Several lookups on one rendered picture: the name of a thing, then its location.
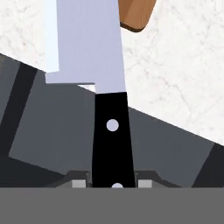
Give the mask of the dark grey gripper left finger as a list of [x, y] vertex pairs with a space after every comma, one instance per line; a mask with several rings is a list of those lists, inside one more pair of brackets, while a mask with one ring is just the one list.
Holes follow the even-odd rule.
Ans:
[[91, 186], [92, 182], [89, 171], [69, 171], [64, 178], [47, 185], [47, 187], [63, 188], [89, 188]]

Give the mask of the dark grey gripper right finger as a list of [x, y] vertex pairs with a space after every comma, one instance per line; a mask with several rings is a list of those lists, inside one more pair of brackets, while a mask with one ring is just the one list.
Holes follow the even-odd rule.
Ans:
[[179, 185], [162, 179], [155, 171], [135, 171], [135, 176], [138, 188], [179, 188]]

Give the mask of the black-handled kitchen knife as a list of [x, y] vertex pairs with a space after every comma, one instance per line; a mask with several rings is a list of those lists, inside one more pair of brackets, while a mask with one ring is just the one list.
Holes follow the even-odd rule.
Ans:
[[136, 185], [118, 0], [56, 0], [59, 70], [52, 85], [93, 84], [92, 186]]

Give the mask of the wooden cutting board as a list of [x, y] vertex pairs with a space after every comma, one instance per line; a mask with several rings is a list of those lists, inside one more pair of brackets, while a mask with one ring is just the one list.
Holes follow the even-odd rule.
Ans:
[[120, 26], [140, 32], [148, 24], [157, 0], [118, 0]]

